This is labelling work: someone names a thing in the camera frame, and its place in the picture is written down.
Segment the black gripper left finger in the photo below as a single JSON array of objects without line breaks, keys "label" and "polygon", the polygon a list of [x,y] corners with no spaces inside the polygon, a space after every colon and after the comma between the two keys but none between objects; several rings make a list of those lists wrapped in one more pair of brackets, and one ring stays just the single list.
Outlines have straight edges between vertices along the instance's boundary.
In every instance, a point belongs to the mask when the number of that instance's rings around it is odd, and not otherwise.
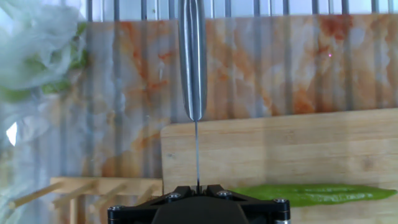
[{"label": "black gripper left finger", "polygon": [[108,208],[108,224],[152,223],[155,214],[163,206],[188,197],[196,196],[198,186],[179,186],[174,191],[150,199],[140,205],[127,207],[115,205]]}]

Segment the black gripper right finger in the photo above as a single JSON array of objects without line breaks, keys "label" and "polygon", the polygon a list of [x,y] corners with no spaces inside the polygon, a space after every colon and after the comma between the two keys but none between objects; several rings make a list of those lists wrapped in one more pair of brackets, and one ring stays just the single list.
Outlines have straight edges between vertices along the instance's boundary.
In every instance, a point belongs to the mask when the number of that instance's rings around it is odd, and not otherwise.
[{"label": "black gripper right finger", "polygon": [[263,199],[241,189],[220,185],[198,188],[199,223],[290,223],[290,202],[281,197]]}]

